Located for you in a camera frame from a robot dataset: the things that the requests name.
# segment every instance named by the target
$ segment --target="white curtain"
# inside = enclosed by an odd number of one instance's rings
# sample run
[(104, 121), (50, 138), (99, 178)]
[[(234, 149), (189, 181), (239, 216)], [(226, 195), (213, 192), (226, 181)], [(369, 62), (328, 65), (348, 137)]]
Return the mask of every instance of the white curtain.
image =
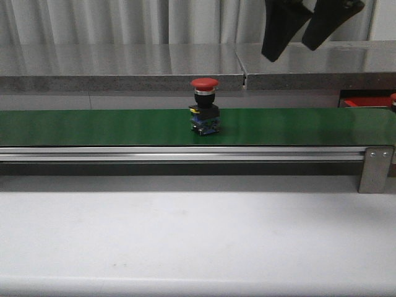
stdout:
[[(331, 40), (367, 39), (365, 2)], [(0, 0), (0, 45), (260, 43), (264, 27), (264, 0)]]

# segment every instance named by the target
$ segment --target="red mushroom button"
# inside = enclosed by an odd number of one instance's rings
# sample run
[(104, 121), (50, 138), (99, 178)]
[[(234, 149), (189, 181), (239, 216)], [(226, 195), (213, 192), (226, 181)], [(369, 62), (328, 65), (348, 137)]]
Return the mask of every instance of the red mushroom button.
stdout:
[(197, 91), (210, 92), (213, 90), (214, 87), (218, 85), (218, 80), (208, 77), (202, 79), (194, 79), (191, 82), (191, 85), (194, 86)]

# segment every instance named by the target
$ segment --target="white table surface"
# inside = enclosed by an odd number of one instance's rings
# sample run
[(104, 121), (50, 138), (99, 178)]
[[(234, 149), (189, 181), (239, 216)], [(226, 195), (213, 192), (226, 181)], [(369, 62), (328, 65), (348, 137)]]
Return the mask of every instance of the white table surface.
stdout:
[(396, 180), (0, 178), (0, 295), (396, 295)]

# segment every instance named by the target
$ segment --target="green conveyor belt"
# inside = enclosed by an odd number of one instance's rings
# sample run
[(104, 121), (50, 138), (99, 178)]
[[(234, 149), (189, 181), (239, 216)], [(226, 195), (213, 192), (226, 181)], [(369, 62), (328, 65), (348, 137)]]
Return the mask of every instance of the green conveyor belt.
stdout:
[(198, 136), (185, 110), (0, 111), (0, 146), (395, 145), (389, 110), (222, 109), (222, 130)]

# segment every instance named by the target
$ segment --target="red object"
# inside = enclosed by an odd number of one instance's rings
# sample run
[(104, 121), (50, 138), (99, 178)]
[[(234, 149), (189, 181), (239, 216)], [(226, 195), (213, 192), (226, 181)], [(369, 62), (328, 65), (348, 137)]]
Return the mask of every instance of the red object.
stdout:
[(191, 82), (191, 85), (194, 86), (198, 91), (209, 92), (218, 85), (218, 80), (211, 79), (208, 77), (201, 79), (194, 79)]
[(352, 97), (344, 102), (350, 107), (358, 106), (388, 106), (392, 105), (393, 97)]

